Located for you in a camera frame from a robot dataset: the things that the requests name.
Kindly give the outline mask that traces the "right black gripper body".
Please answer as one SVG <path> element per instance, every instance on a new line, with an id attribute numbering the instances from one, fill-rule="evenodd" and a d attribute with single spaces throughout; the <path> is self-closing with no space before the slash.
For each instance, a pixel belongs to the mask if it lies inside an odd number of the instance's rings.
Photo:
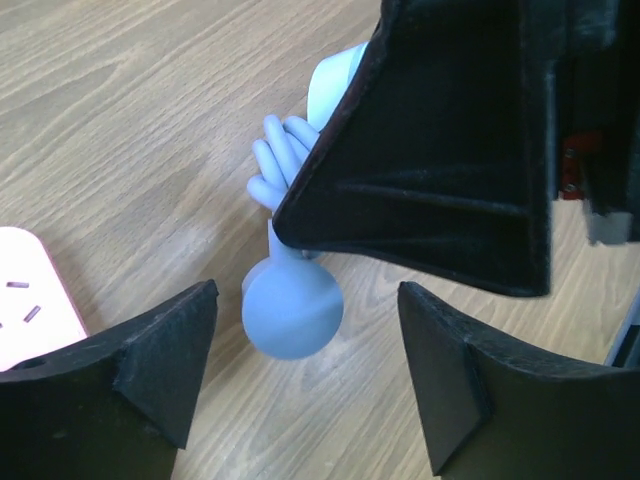
<path id="1" fill-rule="evenodd" d="M 639 4 L 555 1 L 557 145 L 550 193 L 594 228 L 639 225 Z"/>

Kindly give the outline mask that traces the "blue round socket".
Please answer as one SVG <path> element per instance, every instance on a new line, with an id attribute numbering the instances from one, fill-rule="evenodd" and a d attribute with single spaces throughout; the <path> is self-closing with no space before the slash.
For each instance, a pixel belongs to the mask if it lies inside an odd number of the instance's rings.
<path id="1" fill-rule="evenodd" d="M 307 122 L 317 131 L 328 123 L 349 87 L 367 42 L 323 59 L 312 73 L 307 92 Z"/>

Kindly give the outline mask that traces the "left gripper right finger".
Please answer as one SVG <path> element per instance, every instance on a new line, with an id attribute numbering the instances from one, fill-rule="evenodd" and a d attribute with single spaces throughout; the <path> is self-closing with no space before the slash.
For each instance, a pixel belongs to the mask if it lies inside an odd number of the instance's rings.
<path id="1" fill-rule="evenodd" d="M 414 282 L 398 313 L 432 473 L 635 479 L 639 372 L 519 340 Z"/>

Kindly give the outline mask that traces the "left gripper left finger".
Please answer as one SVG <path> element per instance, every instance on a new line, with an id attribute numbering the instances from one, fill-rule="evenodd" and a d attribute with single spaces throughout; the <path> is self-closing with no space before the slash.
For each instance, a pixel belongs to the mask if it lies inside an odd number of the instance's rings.
<path id="1" fill-rule="evenodd" d="M 199 282 L 1 375 L 4 479 L 168 479 L 187 445 L 217 316 Z"/>

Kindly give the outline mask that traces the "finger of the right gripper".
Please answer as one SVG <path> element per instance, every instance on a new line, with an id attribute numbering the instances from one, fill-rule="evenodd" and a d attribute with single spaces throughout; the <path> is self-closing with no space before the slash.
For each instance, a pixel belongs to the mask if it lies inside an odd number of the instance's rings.
<path id="1" fill-rule="evenodd" d="M 536 1 L 385 1 L 346 93 L 277 210 L 298 249 L 513 297 L 550 290 Z"/>

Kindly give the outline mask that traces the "pink triangular power strip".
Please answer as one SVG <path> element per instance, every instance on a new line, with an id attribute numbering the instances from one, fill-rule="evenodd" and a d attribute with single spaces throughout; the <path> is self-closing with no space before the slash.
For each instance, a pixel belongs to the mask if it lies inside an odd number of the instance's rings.
<path id="1" fill-rule="evenodd" d="M 1 370 L 88 337 L 51 256 L 31 232 L 1 228 Z"/>

